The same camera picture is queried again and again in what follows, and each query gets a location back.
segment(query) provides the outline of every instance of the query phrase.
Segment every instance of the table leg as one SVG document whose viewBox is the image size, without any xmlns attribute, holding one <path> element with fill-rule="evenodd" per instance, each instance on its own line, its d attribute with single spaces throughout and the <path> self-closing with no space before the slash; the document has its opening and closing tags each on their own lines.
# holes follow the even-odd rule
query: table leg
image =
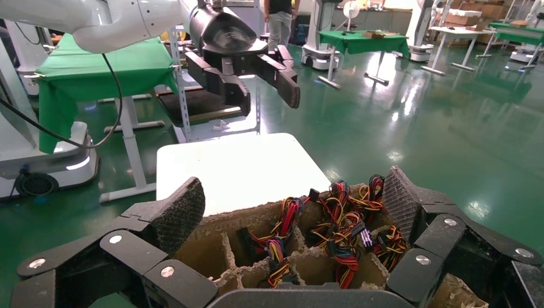
<svg viewBox="0 0 544 308">
<path fill-rule="evenodd" d="M 126 97 L 123 97 L 123 110 L 126 110 L 129 117 L 130 117 L 130 122 L 132 124 L 132 129 L 134 130 L 137 130 L 139 128 L 149 128 L 149 127 L 159 127 L 159 126 L 164 126 L 164 121 L 150 121 L 150 122 L 143 122 L 143 123 L 138 123 L 138 116 L 136 114 L 136 108 L 134 107 L 134 98 L 133 96 L 126 96 Z M 104 128 L 104 133 L 108 133 L 111 129 L 113 128 L 113 126 L 106 126 Z M 117 127 L 115 128 L 115 131 L 116 132 L 120 132 L 121 130 L 123 130 L 123 127 L 122 125 L 117 125 Z"/>
<path fill-rule="evenodd" d="M 491 48 L 491 45 L 493 45 L 493 43 L 495 43 L 495 35 L 492 35 L 491 38 L 489 39 L 489 42 L 488 42 L 488 45 L 486 47 L 486 50 L 484 51 L 484 54 L 483 55 L 477 55 L 476 58 L 491 58 L 491 55 L 489 55 L 489 49 Z"/>
<path fill-rule="evenodd" d="M 328 65 L 328 73 L 327 77 L 319 76 L 319 80 L 325 82 L 327 85 L 331 87 L 335 87 L 337 89 L 340 89 L 340 85 L 338 83 L 335 83 L 332 81 L 332 71 L 334 70 L 334 58 L 336 55 L 336 47 L 332 47 L 332 50 L 330 51 L 330 63 Z"/>
<path fill-rule="evenodd" d="M 466 55 L 464 56 L 463 64 L 452 63 L 452 65 L 460 69 L 466 69 L 467 71 L 474 72 L 475 69 L 473 69 L 472 67 L 466 66 L 466 63 L 468 62 L 468 59 L 470 58 L 470 55 L 472 54 L 472 49 L 474 49 L 475 44 L 476 44 L 476 38 L 473 38 L 472 42 L 470 42 L 470 47 L 468 48 Z"/>
<path fill-rule="evenodd" d="M 123 98 L 123 101 L 130 101 L 132 98 Z M 119 109 L 119 100 L 115 100 L 115 105 Z M 132 177 L 134 177 L 134 183 L 136 187 L 129 189 L 122 189 L 120 191 L 106 192 L 100 195 L 99 201 L 101 203 L 108 202 L 116 199 L 125 198 L 128 196 L 135 196 L 137 194 L 148 193 L 157 189 L 155 183 L 148 184 L 146 182 L 146 176 L 144 174 L 144 168 L 142 167 L 142 160 L 140 158 L 140 152 L 138 150 L 138 144 L 136 143 L 136 136 L 132 130 L 132 122 L 130 119 L 130 113 L 124 108 L 121 112 L 121 126 L 123 131 L 124 147 L 126 148 L 126 154 L 128 155 L 128 161 L 132 170 Z"/>
<path fill-rule="evenodd" d="M 533 65 L 533 62 L 535 61 L 536 59 L 536 56 L 538 55 L 538 53 L 540 52 L 540 47 L 542 47 L 542 43 L 538 44 L 538 46 L 536 46 L 536 50 L 534 51 L 534 53 L 532 54 L 532 57 L 531 59 L 529 60 L 529 64 L 527 64 L 526 66 L 523 66 L 522 69 L 533 69 L 536 67 L 536 65 Z"/>
<path fill-rule="evenodd" d="M 380 54 L 380 62 L 378 63 L 378 70 L 376 71 L 376 75 L 370 75 L 368 73 L 364 73 L 364 77 L 365 78 L 369 78 L 369 79 L 372 79 L 376 82 L 379 82 L 385 86 L 388 86 L 389 85 L 389 80 L 383 80 L 382 78 L 379 78 L 378 77 L 378 74 L 380 74 L 380 67 L 382 67 L 382 62 L 384 61 L 384 55 L 386 54 L 386 52 L 384 50 L 382 50 L 382 53 Z"/>
<path fill-rule="evenodd" d="M 436 64 L 438 63 L 438 58 L 440 58 L 440 53 L 442 52 L 442 49 L 444 48 L 444 43 L 446 42 L 446 38 L 447 38 L 448 34 L 447 33 L 444 33 L 444 37 L 442 37 L 442 41 L 440 42 L 440 46 L 438 46 L 438 50 L 436 51 L 436 55 L 434 55 L 434 61 L 432 62 L 432 66 L 431 67 L 428 67 L 428 66 L 422 66 L 421 69 L 424 69 L 430 73 L 433 73 L 433 74 L 438 74 L 438 75 L 441 75 L 441 76 L 444 76 L 446 73 L 444 72 L 441 72 L 437 69 L 434 69 L 436 67 Z"/>
</svg>

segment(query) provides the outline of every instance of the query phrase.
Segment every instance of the green table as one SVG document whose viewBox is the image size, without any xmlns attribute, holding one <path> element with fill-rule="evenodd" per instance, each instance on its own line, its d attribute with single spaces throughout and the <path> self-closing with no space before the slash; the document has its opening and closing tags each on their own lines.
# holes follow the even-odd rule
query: green table
<svg viewBox="0 0 544 308">
<path fill-rule="evenodd" d="M 491 57 L 491 55 L 489 54 L 489 49 L 491 48 L 491 45 L 494 41 L 498 39 L 509 40 L 512 42 L 526 43 L 537 46 L 534 54 L 531 57 L 531 60 L 529 61 L 529 64 L 527 64 L 523 68 L 532 69 L 535 67 L 535 65 L 533 65 L 533 62 L 536 59 L 536 55 L 540 51 L 540 47 L 542 47 L 542 43 L 544 43 L 544 29 L 534 27 L 519 28 L 503 22 L 492 22 L 491 24 L 489 24 L 489 26 L 496 29 L 495 36 L 491 37 L 491 39 L 489 40 L 488 46 L 486 47 L 484 54 L 476 56 L 477 58 Z"/>
<path fill-rule="evenodd" d="M 338 50 L 342 54 L 346 51 L 350 55 L 357 53 L 367 53 L 372 51 L 381 51 L 380 63 L 378 65 L 378 71 L 375 76 L 368 73 L 364 73 L 364 76 L 375 80 L 383 85 L 389 85 L 388 80 L 378 78 L 377 75 L 380 72 L 380 66 L 384 59 L 386 51 L 397 51 L 409 57 L 408 43 L 406 43 L 406 37 L 403 35 L 387 35 L 384 38 L 368 38 L 362 36 L 365 30 L 355 31 L 353 33 L 346 33 L 342 35 L 343 31 L 321 31 L 319 33 L 319 41 L 322 44 L 330 44 L 332 46 L 330 54 L 330 66 L 328 68 L 327 78 L 320 76 L 320 80 L 324 81 L 328 85 L 331 85 L 337 89 L 340 89 L 340 85 L 332 81 L 332 71 L 334 70 L 334 57 L 335 52 Z"/>
<path fill-rule="evenodd" d="M 157 85 L 177 90 L 173 61 L 158 38 L 106 54 L 123 92 L 120 130 L 132 169 L 135 187 L 106 192 L 100 202 L 147 193 L 156 189 L 146 182 L 133 129 L 164 125 L 162 121 L 138 123 L 133 95 L 147 93 Z M 78 113 L 79 101 L 116 98 L 119 92 L 102 55 L 81 50 L 71 35 L 64 35 L 57 48 L 37 70 L 40 75 L 40 124 L 66 138 Z M 58 139 L 40 132 L 40 151 L 52 153 Z"/>
</svg>

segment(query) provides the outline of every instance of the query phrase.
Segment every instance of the storage box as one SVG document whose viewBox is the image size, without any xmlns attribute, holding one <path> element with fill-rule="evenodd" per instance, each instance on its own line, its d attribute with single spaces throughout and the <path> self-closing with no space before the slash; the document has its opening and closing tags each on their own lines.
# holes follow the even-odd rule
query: storage box
<svg viewBox="0 0 544 308">
<path fill-rule="evenodd" d="M 487 28 L 490 23 L 492 23 L 494 19 L 492 18 L 480 18 L 480 21 L 475 24 L 474 26 L 467 26 L 466 29 L 472 30 L 472 31 L 482 31 L 483 29 Z"/>
<path fill-rule="evenodd" d="M 459 9 L 464 11 L 482 11 L 484 4 L 482 2 L 463 2 Z"/>
<path fill-rule="evenodd" d="M 487 43 L 489 43 L 489 40 L 491 40 L 491 36 L 493 36 L 493 34 L 480 34 L 476 38 L 476 42 L 486 43 L 487 44 Z"/>
<path fill-rule="evenodd" d="M 457 27 L 473 26 L 479 21 L 480 17 L 454 16 L 452 14 L 448 14 L 448 17 L 446 17 L 446 22 L 449 22 L 450 24 L 455 24 Z"/>
<path fill-rule="evenodd" d="M 501 19 L 506 17 L 508 8 L 502 5 L 486 4 L 482 8 L 482 17 Z"/>
<path fill-rule="evenodd" d="M 527 21 L 513 21 L 510 22 L 510 25 L 518 28 L 526 28 L 529 25 L 529 22 Z"/>
<path fill-rule="evenodd" d="M 361 185 L 350 186 L 352 196 L 359 197 Z M 324 192 L 320 198 L 329 196 L 328 192 Z M 268 260 L 253 262 L 237 231 L 248 227 L 256 236 L 267 235 L 278 220 L 281 208 L 282 201 L 278 201 L 205 217 L 174 258 L 205 277 L 211 277 L 220 295 L 236 289 L 266 287 L 270 271 Z M 285 242 L 285 256 L 302 286 L 334 282 L 333 272 L 337 262 L 323 249 L 309 247 L 307 243 L 309 231 L 324 217 L 322 205 L 308 201 L 297 227 Z M 389 228 L 392 223 L 393 220 L 382 211 L 375 214 L 368 228 Z M 384 289 L 389 277 L 387 269 L 372 252 L 360 249 L 360 253 L 360 270 L 355 273 L 349 288 Z M 447 274 L 429 307 L 487 307 L 487 304 L 477 298 L 462 280 Z"/>
</svg>

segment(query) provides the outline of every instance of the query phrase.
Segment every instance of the person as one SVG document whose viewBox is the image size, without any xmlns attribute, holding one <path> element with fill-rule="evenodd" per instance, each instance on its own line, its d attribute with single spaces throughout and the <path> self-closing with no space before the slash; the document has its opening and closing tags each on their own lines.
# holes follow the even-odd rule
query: person
<svg viewBox="0 0 544 308">
<path fill-rule="evenodd" d="M 300 0 L 264 0 L 264 22 L 268 22 L 268 50 L 274 50 L 277 45 L 289 43 L 291 36 L 291 22 L 298 15 Z"/>
</svg>

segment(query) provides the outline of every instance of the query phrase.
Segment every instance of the wire connector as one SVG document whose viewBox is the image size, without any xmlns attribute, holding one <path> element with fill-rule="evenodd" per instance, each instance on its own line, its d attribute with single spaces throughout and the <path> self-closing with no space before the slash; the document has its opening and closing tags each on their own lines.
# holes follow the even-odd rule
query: wire connector
<svg viewBox="0 0 544 308">
<path fill-rule="evenodd" d="M 319 191 L 310 188 L 310 193 L 308 194 L 308 197 L 310 197 L 311 202 L 317 202 L 319 200 Z"/>
</svg>

